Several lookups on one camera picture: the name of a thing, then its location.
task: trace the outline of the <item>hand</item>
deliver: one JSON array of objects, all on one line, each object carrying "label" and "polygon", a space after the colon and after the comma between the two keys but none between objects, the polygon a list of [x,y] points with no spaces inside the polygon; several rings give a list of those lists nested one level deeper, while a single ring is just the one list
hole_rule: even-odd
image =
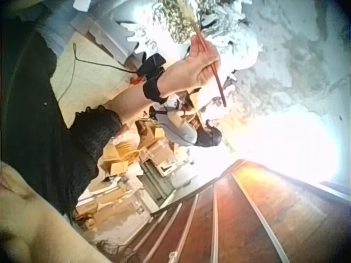
[{"label": "hand", "polygon": [[213,44],[206,41],[207,51],[202,47],[198,36],[192,36],[189,56],[170,66],[158,79],[161,96],[206,85],[214,76],[211,64],[216,70],[220,67],[220,57]]}]

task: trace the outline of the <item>forearm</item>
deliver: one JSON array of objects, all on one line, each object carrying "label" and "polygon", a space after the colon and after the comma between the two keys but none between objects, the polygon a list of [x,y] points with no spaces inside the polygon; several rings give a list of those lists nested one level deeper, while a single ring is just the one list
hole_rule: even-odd
[{"label": "forearm", "polygon": [[[184,90],[181,88],[175,89],[172,87],[172,84],[167,83],[167,80],[163,79],[162,76],[158,79],[157,86],[161,98],[166,98],[175,92]],[[145,97],[143,83],[141,83],[124,90],[115,98],[108,101],[104,106],[109,110],[115,111],[122,124],[129,124],[140,112],[150,107],[153,103],[152,100]]]}]

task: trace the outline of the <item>wristwatch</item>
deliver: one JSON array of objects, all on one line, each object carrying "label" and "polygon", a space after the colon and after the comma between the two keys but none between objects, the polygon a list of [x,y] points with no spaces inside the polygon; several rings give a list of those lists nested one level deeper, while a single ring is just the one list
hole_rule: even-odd
[{"label": "wristwatch", "polygon": [[143,85],[143,92],[147,99],[152,100],[154,102],[158,102],[159,104],[164,104],[167,98],[160,97],[160,91],[157,86],[157,81],[161,75],[148,79]]}]

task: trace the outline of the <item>concrete wall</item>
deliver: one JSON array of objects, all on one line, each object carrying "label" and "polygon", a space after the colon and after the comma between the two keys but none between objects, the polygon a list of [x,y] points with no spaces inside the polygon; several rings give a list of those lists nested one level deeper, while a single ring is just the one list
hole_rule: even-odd
[{"label": "concrete wall", "polygon": [[[262,144],[259,150],[257,145],[239,146],[241,137],[233,132],[232,137],[238,139],[233,139],[232,147],[242,152],[246,149],[248,157],[273,169],[283,169],[279,163],[286,162],[282,172],[298,166],[301,169],[295,169],[295,173],[302,170],[318,173],[316,167],[323,170],[325,163],[330,162],[332,174],[320,180],[349,186],[350,26],[347,16],[337,4],[327,0],[255,0],[243,10],[263,44],[263,51],[252,68],[237,74],[236,107],[240,107],[237,111],[242,114],[241,123],[257,123],[277,113],[281,114],[281,120],[287,120],[285,114],[296,113],[296,116],[306,116],[306,125],[282,121],[266,127],[266,134],[257,128],[261,133],[255,135],[256,142]],[[317,133],[323,135],[308,132],[315,126],[318,126]],[[301,144],[297,139],[291,142],[295,134],[305,136],[304,145],[297,147],[296,144]],[[328,146],[321,137],[327,138]],[[284,147],[276,146],[289,141],[285,151]],[[315,166],[306,168],[302,158],[313,159]]]}]

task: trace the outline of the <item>person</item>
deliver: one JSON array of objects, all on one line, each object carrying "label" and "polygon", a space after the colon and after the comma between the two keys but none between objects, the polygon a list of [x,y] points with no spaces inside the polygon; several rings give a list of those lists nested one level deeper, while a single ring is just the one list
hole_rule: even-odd
[{"label": "person", "polygon": [[56,57],[34,24],[3,20],[1,33],[1,252],[18,262],[107,262],[60,215],[98,175],[108,140],[154,100],[208,83],[219,54],[193,36],[189,56],[155,80],[151,95],[147,82],[132,86],[76,113],[68,128],[50,84]]},{"label": "person", "polygon": [[182,104],[177,94],[171,95],[164,104],[154,104],[150,107],[150,117],[157,120],[164,129],[166,138],[180,146],[213,147],[222,140],[222,133],[216,127],[206,122],[195,122],[191,125],[187,116],[194,116],[194,108],[187,108]]}]

